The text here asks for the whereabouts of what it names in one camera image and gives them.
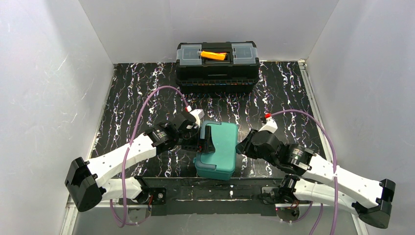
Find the green medicine box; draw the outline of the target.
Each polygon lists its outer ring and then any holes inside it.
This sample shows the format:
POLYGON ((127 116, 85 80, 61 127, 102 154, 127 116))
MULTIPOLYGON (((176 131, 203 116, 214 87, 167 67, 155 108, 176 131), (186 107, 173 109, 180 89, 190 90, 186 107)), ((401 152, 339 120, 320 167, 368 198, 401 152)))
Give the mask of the green medicine box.
POLYGON ((229 122, 204 121, 202 126, 211 126, 215 152, 198 152, 193 160, 197 175, 202 178, 227 181, 236 168, 236 145, 238 126, 229 122))

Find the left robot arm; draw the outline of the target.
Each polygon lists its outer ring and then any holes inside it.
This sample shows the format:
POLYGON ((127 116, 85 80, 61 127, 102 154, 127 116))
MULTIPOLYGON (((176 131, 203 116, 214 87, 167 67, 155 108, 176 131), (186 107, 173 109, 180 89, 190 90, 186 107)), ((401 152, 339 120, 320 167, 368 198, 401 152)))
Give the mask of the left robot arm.
POLYGON ((201 130, 204 111, 183 111, 171 121, 160 122, 133 140, 102 156, 70 164, 65 186, 79 212, 86 212, 103 200, 127 198, 139 204, 158 204, 161 188, 150 187, 142 177, 122 180, 115 176, 139 162, 170 151, 176 146, 194 152, 214 152, 209 132, 201 130))

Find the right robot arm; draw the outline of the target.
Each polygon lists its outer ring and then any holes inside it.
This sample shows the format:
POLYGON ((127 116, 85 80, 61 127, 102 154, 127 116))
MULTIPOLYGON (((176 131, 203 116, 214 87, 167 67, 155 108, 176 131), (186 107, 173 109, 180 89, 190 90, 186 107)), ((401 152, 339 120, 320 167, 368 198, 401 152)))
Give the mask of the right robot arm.
POLYGON ((267 130, 252 129, 236 146, 236 152, 264 159, 286 173, 277 189, 265 193, 268 203, 322 203, 348 211, 376 228, 389 225, 396 186, 392 180, 375 181, 356 175, 304 146, 284 144, 267 130))

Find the black toolbox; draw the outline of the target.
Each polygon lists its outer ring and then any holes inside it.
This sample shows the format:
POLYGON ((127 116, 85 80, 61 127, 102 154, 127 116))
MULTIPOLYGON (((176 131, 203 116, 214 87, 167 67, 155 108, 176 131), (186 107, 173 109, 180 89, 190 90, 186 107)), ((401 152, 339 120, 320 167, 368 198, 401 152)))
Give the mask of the black toolbox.
POLYGON ((212 87, 252 89, 259 80, 259 56, 253 41, 180 43, 176 54, 176 84, 182 90, 212 87), (200 51, 226 52, 224 61, 200 56, 200 51))

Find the aluminium rail frame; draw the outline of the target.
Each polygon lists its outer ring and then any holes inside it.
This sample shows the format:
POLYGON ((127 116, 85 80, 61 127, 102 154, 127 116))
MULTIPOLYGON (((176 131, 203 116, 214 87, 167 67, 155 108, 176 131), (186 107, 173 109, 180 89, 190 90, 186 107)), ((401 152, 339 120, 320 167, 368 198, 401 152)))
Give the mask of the aluminium rail frame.
MULTIPOLYGON (((244 93, 189 93, 186 99, 205 112, 205 119, 235 123, 238 136, 258 128, 259 118, 267 111, 297 108, 312 113, 306 91, 303 63, 293 61, 261 62, 259 81, 244 93)), ((130 140, 139 110, 150 99, 138 131, 160 121, 172 119, 182 107, 172 90, 176 80, 175 63, 117 64, 101 124, 92 150, 92 158, 107 155, 130 140)), ((269 206, 257 195, 265 186, 278 185, 283 173, 263 160, 237 155, 232 178, 225 181, 199 177, 193 163, 195 153, 176 147, 126 170, 127 177, 141 176, 152 189, 164 189, 166 199, 154 199, 153 216, 173 214, 261 214, 273 216, 269 206)))

